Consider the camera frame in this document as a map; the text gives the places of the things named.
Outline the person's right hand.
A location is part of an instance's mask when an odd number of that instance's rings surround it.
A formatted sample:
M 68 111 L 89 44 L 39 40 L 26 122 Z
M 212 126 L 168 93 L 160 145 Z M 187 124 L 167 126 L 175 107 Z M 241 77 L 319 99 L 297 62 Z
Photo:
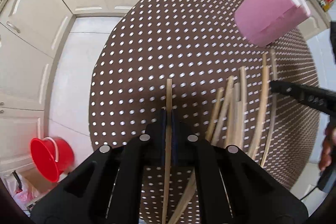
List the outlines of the person's right hand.
M 321 159 L 318 163 L 319 170 L 323 172 L 329 165 L 331 165 L 331 153 L 335 146 L 335 126 L 331 123 L 327 125 L 325 130 L 325 139 L 322 144 Z

